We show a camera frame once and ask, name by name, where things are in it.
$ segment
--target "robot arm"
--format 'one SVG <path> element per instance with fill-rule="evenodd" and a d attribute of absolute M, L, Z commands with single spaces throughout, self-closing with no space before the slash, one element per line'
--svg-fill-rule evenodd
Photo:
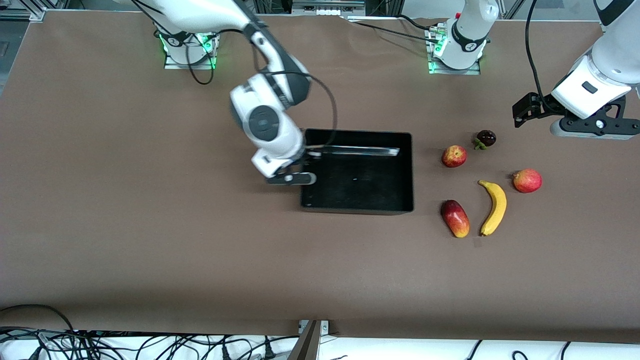
<path fill-rule="evenodd" d="M 625 119 L 625 94 L 640 84 L 640 0 L 594 0 L 606 31 L 556 85 L 550 95 L 529 93 L 513 106 L 515 126 L 563 115 L 553 123 L 558 136 L 626 140 L 640 133 L 640 121 Z M 616 108 L 615 117 L 607 112 Z"/>
<path fill-rule="evenodd" d="M 551 94 L 581 119 L 640 83 L 640 1 L 594 0 L 606 32 Z"/>
<path fill-rule="evenodd" d="M 191 48 L 201 52 L 201 46 L 188 46 L 197 33 L 242 33 L 268 63 L 230 93 L 234 119 L 258 148 L 252 162 L 269 183 L 315 182 L 314 174 L 281 174 L 305 151 L 303 135 L 285 110 L 307 98 L 310 87 L 310 78 L 304 75 L 307 69 L 287 53 L 242 0 L 130 0 L 129 3 L 152 18 L 166 43 L 182 50 L 170 50 L 172 58 L 174 53 L 186 53 Z M 205 55 L 192 59 L 195 62 Z"/>
<path fill-rule="evenodd" d="M 445 22 L 447 41 L 434 56 L 452 69 L 467 69 L 482 56 L 486 37 L 498 19 L 495 0 L 465 0 L 459 17 Z"/>

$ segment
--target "red apple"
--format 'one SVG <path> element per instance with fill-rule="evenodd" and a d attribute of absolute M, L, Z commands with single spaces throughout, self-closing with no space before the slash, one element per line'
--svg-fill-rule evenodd
<path fill-rule="evenodd" d="M 462 206 L 455 200 L 447 200 L 440 208 L 442 218 L 447 223 L 453 235 L 457 238 L 464 238 L 469 234 L 469 218 Z"/>
<path fill-rule="evenodd" d="M 447 167 L 458 167 L 467 160 L 467 151 L 460 145 L 447 148 L 442 154 L 442 163 Z"/>
<path fill-rule="evenodd" d="M 513 186 L 521 193 L 532 193 L 542 186 L 542 176 L 532 168 L 526 168 L 513 175 Z"/>

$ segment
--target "banana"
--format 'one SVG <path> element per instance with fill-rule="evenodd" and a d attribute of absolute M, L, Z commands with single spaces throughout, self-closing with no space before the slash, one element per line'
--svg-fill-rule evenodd
<path fill-rule="evenodd" d="M 482 225 L 482 229 L 480 229 L 480 236 L 489 236 L 498 228 L 504 212 L 507 210 L 507 195 L 505 195 L 504 190 L 498 184 L 484 180 L 478 181 L 478 184 L 486 188 L 486 191 L 491 195 L 491 200 L 493 201 L 491 213 Z"/>

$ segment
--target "brown tabletop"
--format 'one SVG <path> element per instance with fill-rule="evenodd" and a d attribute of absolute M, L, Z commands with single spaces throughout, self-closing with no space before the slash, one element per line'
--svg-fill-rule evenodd
<path fill-rule="evenodd" d="M 298 188 L 266 185 L 228 112 L 254 73 L 238 34 L 200 86 L 162 68 L 140 13 L 51 12 L 30 25 L 0 99 L 0 304 L 58 306 L 84 329 L 282 333 L 327 318 L 348 336 L 638 339 L 640 138 L 558 138 L 550 119 L 515 129 L 511 105 L 534 90 L 523 22 L 495 24 L 480 76 L 444 76 L 428 74 L 419 40 L 338 17 L 266 20 L 331 88 L 341 129 L 413 135 L 415 211 L 306 213 Z M 548 92 L 601 29 L 531 33 Z M 289 115 L 331 123 L 319 86 Z M 627 117 L 640 117 L 635 96 Z M 482 129 L 498 141 L 471 151 Z M 453 144 L 469 155 L 449 169 Z M 528 167 L 545 183 L 519 194 L 508 175 Z M 487 238 L 479 179 L 509 199 Z M 469 215 L 468 238 L 440 218 L 446 199 Z M 63 327 L 32 315 L 3 321 Z"/>

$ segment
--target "black box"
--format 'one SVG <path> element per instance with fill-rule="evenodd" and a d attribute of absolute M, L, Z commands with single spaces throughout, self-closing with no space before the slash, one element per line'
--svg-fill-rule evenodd
<path fill-rule="evenodd" d="M 307 129 L 307 145 L 325 144 L 331 133 Z M 302 171 L 314 173 L 317 181 L 301 187 L 303 209 L 379 215 L 413 211 L 411 134 L 336 131 L 330 146 L 308 153 Z"/>

